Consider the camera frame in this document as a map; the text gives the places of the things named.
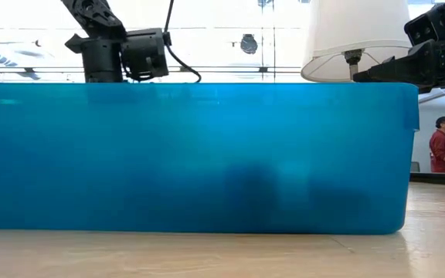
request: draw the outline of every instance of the white lampshade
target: white lampshade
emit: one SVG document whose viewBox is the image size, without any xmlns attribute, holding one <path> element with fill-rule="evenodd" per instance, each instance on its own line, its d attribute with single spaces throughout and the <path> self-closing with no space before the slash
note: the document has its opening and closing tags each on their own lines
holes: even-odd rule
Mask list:
<svg viewBox="0 0 445 278">
<path fill-rule="evenodd" d="M 348 82 L 344 52 L 362 49 L 358 71 L 411 47 L 404 25 L 407 0 L 311 0 L 311 22 L 301 76 L 314 82 Z"/>
</svg>

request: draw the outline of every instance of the table surface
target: table surface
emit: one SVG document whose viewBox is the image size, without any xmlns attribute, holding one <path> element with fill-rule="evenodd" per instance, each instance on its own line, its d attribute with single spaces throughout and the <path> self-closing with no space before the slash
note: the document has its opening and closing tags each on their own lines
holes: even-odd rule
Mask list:
<svg viewBox="0 0 445 278">
<path fill-rule="evenodd" d="M 412 184 L 390 236 L 0 230 L 0 278 L 445 278 L 445 185 Z"/>
</svg>

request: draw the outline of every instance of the person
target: person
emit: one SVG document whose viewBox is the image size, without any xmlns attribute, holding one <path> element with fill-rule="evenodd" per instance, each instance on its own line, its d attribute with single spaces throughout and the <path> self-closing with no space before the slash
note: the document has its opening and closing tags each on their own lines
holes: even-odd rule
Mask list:
<svg viewBox="0 0 445 278">
<path fill-rule="evenodd" d="M 445 116 L 437 119 L 436 127 L 430 138 L 430 167 L 433 173 L 445 173 Z"/>
</svg>

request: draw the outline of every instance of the blue container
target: blue container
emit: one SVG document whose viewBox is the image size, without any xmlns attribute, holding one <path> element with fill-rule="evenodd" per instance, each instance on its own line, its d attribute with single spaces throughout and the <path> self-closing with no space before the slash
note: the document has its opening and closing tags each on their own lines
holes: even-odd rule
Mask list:
<svg viewBox="0 0 445 278">
<path fill-rule="evenodd" d="M 0 229 L 386 234 L 407 84 L 0 84 Z"/>
</svg>

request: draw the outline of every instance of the red shirt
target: red shirt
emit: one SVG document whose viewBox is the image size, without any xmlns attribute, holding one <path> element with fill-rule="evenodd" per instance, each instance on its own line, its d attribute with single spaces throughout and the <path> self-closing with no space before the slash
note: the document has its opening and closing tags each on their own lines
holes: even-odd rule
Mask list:
<svg viewBox="0 0 445 278">
<path fill-rule="evenodd" d="M 430 166 L 433 173 L 445 173 L 445 133 L 437 130 L 430 138 Z"/>
</svg>

